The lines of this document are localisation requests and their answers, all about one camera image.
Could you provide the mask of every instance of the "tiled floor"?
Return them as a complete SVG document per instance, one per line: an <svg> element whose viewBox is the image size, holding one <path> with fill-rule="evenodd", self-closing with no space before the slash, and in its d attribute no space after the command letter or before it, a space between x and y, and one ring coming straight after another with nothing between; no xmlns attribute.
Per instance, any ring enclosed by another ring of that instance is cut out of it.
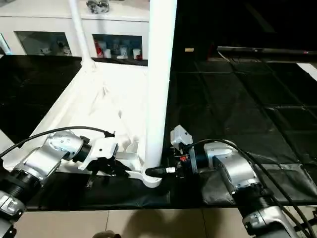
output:
<svg viewBox="0 0 317 238"><path fill-rule="evenodd" d="M308 219L312 208L301 207ZM29 212L16 223L18 238L92 238L112 230L122 238L248 238L236 208Z"/></svg>

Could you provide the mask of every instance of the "white tube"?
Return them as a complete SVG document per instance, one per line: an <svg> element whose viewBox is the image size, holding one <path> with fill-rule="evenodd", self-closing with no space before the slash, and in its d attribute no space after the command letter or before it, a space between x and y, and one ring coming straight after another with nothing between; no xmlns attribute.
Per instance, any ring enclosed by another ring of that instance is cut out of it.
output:
<svg viewBox="0 0 317 238"><path fill-rule="evenodd" d="M95 62L91 59L88 49L88 44L85 37L85 32L78 9L78 0L69 0L71 17L73 19L78 43L81 51L82 65L95 66Z"/></svg>
<svg viewBox="0 0 317 238"><path fill-rule="evenodd" d="M11 50L9 48L9 46L7 45L5 39L3 38L3 35L0 34L0 47L3 49L4 53L6 55L11 55Z"/></svg>
<svg viewBox="0 0 317 238"><path fill-rule="evenodd" d="M145 167L160 165L177 0L150 1Z"/></svg>

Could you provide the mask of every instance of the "white cabinet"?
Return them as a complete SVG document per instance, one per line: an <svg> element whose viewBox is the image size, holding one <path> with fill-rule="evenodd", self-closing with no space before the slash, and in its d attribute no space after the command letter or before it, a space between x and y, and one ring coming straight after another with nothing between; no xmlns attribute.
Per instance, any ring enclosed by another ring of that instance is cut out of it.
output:
<svg viewBox="0 0 317 238"><path fill-rule="evenodd" d="M148 58L148 0L112 0L105 14L91 14L85 0L79 8L92 57L95 39L113 58L118 47L127 49L129 59L133 49ZM0 33L13 55L80 56L67 0L16 0L0 7Z"/></svg>

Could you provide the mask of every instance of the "table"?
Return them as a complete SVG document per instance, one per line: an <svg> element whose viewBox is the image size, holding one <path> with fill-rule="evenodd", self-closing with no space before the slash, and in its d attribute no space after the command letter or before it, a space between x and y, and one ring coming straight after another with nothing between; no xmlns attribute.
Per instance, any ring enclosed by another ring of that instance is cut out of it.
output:
<svg viewBox="0 0 317 238"><path fill-rule="evenodd" d="M15 142L28 136L79 68L80 58L76 57L1 58L0 128ZM169 132L181 124L194 141L225 138L235 142L260 160L296 203L316 204L316 89L317 82L292 63L175 63L162 162L168 162ZM168 178L154 189L136 179L98 177L87 190L87 180L87 175L56 173L28 209L235 205L217 171L182 181ZM287 205L272 183L267 184Z"/></svg>

